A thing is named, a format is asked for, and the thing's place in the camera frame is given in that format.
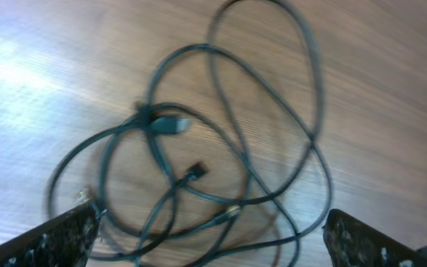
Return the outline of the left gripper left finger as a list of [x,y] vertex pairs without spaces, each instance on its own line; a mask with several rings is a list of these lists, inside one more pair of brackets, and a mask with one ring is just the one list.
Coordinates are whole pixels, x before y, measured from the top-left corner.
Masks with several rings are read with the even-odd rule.
[[101,211],[86,202],[0,245],[0,266],[85,266]]

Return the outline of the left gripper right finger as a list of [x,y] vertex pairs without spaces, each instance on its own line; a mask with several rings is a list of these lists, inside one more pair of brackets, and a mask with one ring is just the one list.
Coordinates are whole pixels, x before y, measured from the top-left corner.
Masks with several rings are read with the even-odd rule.
[[333,266],[427,267],[427,246],[413,250],[336,208],[323,239]]

